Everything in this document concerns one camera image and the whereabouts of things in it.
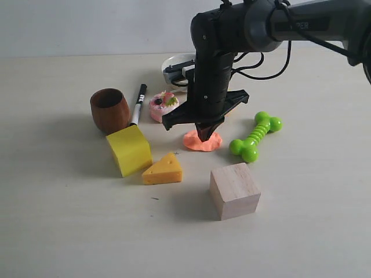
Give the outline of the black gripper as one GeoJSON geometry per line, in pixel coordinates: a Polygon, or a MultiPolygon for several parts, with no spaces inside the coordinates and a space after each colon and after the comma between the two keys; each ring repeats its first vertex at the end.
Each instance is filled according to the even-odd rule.
{"type": "Polygon", "coordinates": [[[162,117],[166,130],[193,123],[198,138],[205,142],[224,122],[228,112],[248,102],[245,90],[228,90],[234,57],[234,53],[219,53],[209,58],[196,55],[194,79],[188,85],[186,102],[162,117]]]}

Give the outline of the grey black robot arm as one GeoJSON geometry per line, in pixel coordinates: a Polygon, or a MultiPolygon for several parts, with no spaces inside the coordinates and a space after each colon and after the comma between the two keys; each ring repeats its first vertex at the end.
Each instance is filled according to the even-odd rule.
{"type": "Polygon", "coordinates": [[[166,129],[193,123],[202,141],[210,138],[225,115],[249,99],[244,90],[230,91],[238,53],[266,53],[283,41],[310,41],[362,64],[370,75],[370,2],[224,1],[198,13],[191,22],[195,68],[187,74],[187,99],[162,118],[166,129]]]}

